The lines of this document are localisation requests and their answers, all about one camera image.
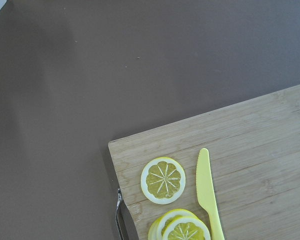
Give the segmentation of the single lemon slice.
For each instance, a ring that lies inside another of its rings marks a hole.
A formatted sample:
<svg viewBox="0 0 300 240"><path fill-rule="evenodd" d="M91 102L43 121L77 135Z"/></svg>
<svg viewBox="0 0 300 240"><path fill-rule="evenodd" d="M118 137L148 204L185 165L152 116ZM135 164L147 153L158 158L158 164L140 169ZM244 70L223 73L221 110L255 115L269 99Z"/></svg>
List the single lemon slice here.
<svg viewBox="0 0 300 240"><path fill-rule="evenodd" d="M176 201L186 186L183 167L170 157L158 157L148 162L140 176L144 196L158 205Z"/></svg>

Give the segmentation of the yellow plastic knife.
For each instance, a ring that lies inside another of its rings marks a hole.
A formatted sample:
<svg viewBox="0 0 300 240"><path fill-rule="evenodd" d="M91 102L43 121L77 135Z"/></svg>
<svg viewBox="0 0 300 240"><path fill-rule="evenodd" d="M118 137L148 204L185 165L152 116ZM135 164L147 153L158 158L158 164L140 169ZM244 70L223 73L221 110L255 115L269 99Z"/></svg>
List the yellow plastic knife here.
<svg viewBox="0 0 300 240"><path fill-rule="evenodd" d="M198 154L195 185L198 203L209 216L212 239L224 240L225 236L218 212L210 166L210 155L207 148L202 148Z"/></svg>

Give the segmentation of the stacked lemon slice top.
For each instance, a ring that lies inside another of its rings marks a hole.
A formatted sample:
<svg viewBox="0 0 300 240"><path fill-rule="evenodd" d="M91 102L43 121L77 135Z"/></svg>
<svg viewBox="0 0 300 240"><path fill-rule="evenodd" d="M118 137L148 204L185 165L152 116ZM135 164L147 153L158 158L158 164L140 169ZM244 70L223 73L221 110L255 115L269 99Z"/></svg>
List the stacked lemon slice top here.
<svg viewBox="0 0 300 240"><path fill-rule="evenodd" d="M203 221L196 217L181 216L165 229L163 240L211 240L211 234Z"/></svg>

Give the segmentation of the bamboo cutting board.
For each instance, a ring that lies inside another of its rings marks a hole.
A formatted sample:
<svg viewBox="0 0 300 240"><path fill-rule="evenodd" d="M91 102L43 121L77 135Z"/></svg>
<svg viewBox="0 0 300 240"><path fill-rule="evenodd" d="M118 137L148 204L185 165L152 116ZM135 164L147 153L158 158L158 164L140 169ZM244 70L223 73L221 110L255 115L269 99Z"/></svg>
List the bamboo cutting board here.
<svg viewBox="0 0 300 240"><path fill-rule="evenodd" d="M203 148L227 240L300 240L300 85L113 140L108 148L139 240L176 208L209 223L196 193ZM141 190L144 166L158 157L185 170L184 192L167 205Z"/></svg>

